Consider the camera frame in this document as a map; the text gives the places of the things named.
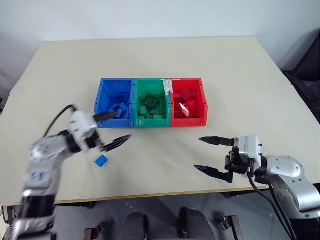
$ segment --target gray floor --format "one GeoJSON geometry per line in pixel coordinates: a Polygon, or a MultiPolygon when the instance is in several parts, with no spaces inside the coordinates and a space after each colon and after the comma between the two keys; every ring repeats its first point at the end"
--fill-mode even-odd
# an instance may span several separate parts
{"type": "MultiPolygon", "coordinates": [[[[113,223],[113,233],[108,239],[115,239],[127,215],[143,212],[149,217],[151,239],[177,238],[175,225],[181,207],[197,209],[212,222],[217,216],[237,215],[244,240],[289,239],[270,204],[256,193],[230,198],[210,193],[109,200],[97,202],[92,209],[58,206],[54,231],[58,239],[80,240],[84,239],[86,228],[108,221],[113,223]]],[[[215,224],[212,229],[218,240],[234,239],[231,229],[223,231],[215,224]]]]}

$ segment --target beige table surface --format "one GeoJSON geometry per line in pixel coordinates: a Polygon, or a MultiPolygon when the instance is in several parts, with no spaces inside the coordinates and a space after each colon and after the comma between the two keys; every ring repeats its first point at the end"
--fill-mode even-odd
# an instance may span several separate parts
{"type": "MultiPolygon", "coordinates": [[[[0,117],[0,205],[20,201],[28,150],[66,105],[94,113],[101,78],[201,77],[206,127],[101,129],[104,141],[132,138],[97,167],[97,150],[78,153],[62,168],[56,200],[82,202],[136,196],[243,190],[193,164],[224,169],[226,146],[199,141],[257,134],[263,154],[299,160],[320,182],[320,126],[255,37],[46,42],[11,91],[0,117]]],[[[68,127],[66,113],[52,129],[68,127]]]]}

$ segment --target white wall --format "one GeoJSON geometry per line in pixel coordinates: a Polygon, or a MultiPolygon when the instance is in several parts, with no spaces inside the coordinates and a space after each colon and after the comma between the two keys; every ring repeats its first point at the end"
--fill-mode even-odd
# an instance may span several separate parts
{"type": "Polygon", "coordinates": [[[257,35],[291,69],[320,28],[320,0],[0,0],[0,96],[43,41],[257,35]]]}

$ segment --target robotic arm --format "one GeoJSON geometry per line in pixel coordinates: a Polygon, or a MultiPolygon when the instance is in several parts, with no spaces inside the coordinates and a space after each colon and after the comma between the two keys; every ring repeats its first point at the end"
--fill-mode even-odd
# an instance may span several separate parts
{"type": "Polygon", "coordinates": [[[262,155],[259,139],[256,135],[241,136],[239,138],[223,138],[218,136],[202,137],[212,145],[231,146],[232,150],[225,157],[224,168],[228,172],[220,172],[216,168],[195,165],[201,172],[210,177],[233,182],[233,173],[246,174],[252,187],[265,197],[253,182],[269,185],[277,208],[282,214],[289,231],[284,228],[290,238],[318,237],[320,231],[320,194],[306,179],[303,166],[290,156],[262,155]]]}
{"type": "Polygon", "coordinates": [[[58,193],[63,162],[76,153],[86,152],[95,147],[99,147],[102,152],[111,151],[131,137],[123,136],[108,145],[103,145],[96,122],[112,119],[118,113],[91,116],[73,106],[72,109],[69,130],[41,138],[29,151],[31,162],[23,179],[22,206],[18,218],[13,222],[12,240],[56,239],[55,234],[49,230],[54,225],[54,201],[58,193]]]}

